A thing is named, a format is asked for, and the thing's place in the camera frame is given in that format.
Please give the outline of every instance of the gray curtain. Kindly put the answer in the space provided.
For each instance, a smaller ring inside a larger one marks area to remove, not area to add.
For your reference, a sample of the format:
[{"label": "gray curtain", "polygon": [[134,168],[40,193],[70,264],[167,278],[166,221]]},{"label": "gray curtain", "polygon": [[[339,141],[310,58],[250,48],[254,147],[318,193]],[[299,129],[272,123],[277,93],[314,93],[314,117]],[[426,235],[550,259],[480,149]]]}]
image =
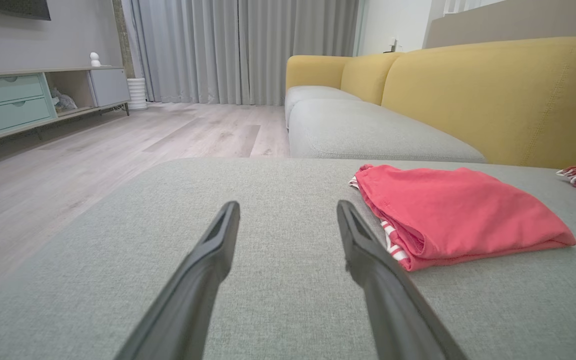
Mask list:
[{"label": "gray curtain", "polygon": [[352,55],[359,0],[132,0],[149,99],[282,105],[291,55]]}]

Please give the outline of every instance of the wooden floor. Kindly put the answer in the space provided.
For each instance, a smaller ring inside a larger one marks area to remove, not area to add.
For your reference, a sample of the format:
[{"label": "wooden floor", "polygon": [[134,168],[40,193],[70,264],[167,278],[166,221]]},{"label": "wooden floor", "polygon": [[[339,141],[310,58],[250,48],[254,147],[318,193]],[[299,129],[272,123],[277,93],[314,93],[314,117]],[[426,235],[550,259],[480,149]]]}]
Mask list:
[{"label": "wooden floor", "polygon": [[0,144],[0,281],[75,217],[177,158],[288,157],[284,108],[150,104]]}]

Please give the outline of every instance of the white ribbed vase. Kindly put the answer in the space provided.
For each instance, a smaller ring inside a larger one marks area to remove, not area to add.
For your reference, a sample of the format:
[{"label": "white ribbed vase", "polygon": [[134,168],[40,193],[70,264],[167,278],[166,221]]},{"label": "white ribbed vase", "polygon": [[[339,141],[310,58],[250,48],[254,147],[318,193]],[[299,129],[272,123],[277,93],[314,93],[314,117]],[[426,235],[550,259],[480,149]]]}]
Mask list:
[{"label": "white ribbed vase", "polygon": [[128,92],[130,92],[128,109],[148,109],[148,104],[146,103],[146,79],[143,77],[141,79],[128,79]]}]

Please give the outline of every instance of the sofa armrest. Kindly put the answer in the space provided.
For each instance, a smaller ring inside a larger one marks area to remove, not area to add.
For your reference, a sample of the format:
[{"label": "sofa armrest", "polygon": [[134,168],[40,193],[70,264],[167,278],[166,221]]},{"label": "sofa armrest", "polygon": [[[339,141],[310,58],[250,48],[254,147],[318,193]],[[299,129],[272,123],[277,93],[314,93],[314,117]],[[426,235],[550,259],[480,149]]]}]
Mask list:
[{"label": "sofa armrest", "polygon": [[286,90],[299,85],[341,88],[347,56],[294,55],[286,64]]}]

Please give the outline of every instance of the light green drawer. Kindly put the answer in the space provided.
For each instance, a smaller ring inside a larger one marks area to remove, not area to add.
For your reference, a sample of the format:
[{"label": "light green drawer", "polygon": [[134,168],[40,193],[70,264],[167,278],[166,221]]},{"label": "light green drawer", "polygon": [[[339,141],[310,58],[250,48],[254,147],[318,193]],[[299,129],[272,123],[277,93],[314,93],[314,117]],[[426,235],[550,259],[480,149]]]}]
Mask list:
[{"label": "light green drawer", "polygon": [[0,130],[50,117],[45,98],[0,105]]},{"label": "light green drawer", "polygon": [[37,75],[0,77],[0,103],[43,94]]}]

